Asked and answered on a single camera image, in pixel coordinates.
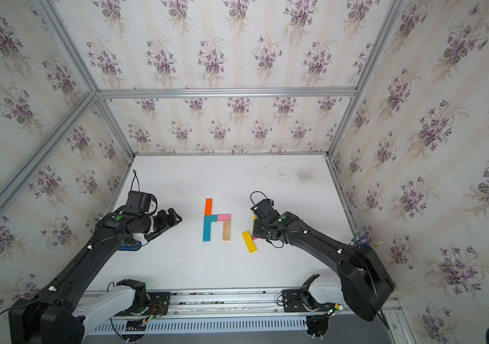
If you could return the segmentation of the natural beige wooden block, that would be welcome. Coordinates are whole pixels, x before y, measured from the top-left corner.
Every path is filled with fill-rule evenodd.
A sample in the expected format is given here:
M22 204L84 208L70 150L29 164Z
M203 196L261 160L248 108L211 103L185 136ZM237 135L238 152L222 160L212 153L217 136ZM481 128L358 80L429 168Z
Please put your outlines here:
M230 241L231 239L231 221L226 220L223 222L222 240Z

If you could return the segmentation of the teal wooden block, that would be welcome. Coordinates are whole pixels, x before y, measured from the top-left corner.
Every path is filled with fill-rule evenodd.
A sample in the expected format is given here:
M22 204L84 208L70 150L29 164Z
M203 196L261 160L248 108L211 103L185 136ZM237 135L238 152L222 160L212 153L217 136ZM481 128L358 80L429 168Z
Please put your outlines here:
M218 221L218 216L217 215L205 215L204 220L206 222L217 222Z
M212 228L212 223L210 221L205 220L203 226L203 235L202 235L203 242L211 241L211 228Z

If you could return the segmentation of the light pink wooden block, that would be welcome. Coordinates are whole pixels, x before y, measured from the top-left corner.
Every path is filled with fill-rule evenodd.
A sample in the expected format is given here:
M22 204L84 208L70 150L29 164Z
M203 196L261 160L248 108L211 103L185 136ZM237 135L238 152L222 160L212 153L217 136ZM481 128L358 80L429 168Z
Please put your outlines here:
M231 220L230 214L219 214L219 215L217 215L217 221L218 222L228 222L230 220Z

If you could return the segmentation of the orange wooden block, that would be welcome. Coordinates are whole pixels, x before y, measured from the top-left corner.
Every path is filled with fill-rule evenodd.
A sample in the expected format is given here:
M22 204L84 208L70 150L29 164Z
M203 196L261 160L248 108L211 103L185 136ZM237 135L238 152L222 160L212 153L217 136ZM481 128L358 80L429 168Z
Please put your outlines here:
M212 199L206 199L205 210L204 210L205 216L211 216L212 215L212 204L213 204Z

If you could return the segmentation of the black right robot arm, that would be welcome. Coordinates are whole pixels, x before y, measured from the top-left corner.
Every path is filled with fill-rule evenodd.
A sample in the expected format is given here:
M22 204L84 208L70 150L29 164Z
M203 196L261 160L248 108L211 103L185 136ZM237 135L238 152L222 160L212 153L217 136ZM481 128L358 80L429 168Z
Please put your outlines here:
M279 214L273 207L253 206L253 235L278 240L309 253L333 270L341 280L344 303L359 318L373 321L395 291L395 283L377 253L368 246L339 242L307 225L298 216Z

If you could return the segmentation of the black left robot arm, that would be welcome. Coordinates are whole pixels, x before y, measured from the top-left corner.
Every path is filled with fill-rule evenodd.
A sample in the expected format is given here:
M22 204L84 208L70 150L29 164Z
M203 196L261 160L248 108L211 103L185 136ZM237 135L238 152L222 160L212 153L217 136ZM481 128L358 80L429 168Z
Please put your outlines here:
M135 235L147 242L181 223L174 209L151 210L154 195L131 191L127 202L105 215L88 243L58 276L31 298L22 297L4 312L12 343L81 343L95 328L120 312L143 315L154 309L146 285L123 279L97 301L78 307L88 286L123 246L137 246Z

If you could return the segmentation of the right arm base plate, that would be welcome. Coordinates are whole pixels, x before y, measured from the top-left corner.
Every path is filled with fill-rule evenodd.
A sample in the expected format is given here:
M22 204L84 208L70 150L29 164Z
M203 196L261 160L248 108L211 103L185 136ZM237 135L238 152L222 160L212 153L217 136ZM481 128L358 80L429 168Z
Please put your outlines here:
M328 312L335 308L335 303L327 302L321 304L307 292L299 289L282 290L283 311L285 313L296 312Z

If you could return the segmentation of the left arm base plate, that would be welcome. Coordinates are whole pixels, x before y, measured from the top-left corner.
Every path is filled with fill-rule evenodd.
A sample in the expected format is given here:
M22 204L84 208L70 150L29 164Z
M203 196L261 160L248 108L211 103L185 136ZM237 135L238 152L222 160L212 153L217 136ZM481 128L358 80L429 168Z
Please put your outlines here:
M134 316L158 318L168 314L171 292L147 292L146 305L143 309L132 306L129 310L115 314L115 317Z

